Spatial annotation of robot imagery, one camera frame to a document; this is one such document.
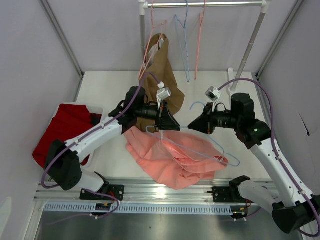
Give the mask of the pink pleated skirt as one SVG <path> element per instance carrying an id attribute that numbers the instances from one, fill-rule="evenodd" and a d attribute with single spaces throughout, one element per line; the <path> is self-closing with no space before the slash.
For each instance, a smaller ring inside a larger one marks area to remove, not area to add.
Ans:
<path id="1" fill-rule="evenodd" d="M 180 190 L 201 180 L 213 180 L 229 161 L 214 145 L 180 131 L 146 133 L 132 127 L 124 133 L 126 149 L 154 181 Z"/>

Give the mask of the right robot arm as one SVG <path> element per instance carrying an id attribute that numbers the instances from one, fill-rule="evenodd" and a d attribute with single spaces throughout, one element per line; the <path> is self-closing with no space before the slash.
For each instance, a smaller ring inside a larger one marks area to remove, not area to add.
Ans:
<path id="1" fill-rule="evenodd" d="M 250 200 L 271 214 L 284 233 L 320 221 L 320 197 L 315 195 L 289 166 L 272 136 L 269 126 L 256 118 L 254 101 L 247 93 L 231 97 L 231 108 L 219 111 L 207 103 L 202 114 L 188 129 L 212 134 L 215 128 L 233 129 L 237 138 L 260 161 L 277 188 L 278 194 L 256 184 L 247 176 L 230 182 L 228 196 L 234 202 Z"/>

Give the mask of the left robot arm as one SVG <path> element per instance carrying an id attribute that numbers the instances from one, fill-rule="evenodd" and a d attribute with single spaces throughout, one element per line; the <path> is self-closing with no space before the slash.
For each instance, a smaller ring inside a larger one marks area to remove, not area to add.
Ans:
<path id="1" fill-rule="evenodd" d="M 170 96 L 170 89 L 163 87 L 157 91 L 156 101 L 146 102 L 145 89 L 131 87 L 125 99 L 100 123 L 72 139 L 52 142 L 44 175 L 50 176 L 64 191 L 77 187 L 90 190 L 97 200 L 105 199 L 109 193 L 106 180 L 99 173 L 85 170 L 81 163 L 103 144 L 135 126 L 138 119 L 154 121 L 157 130 L 180 131 L 179 123 L 169 111 Z"/>

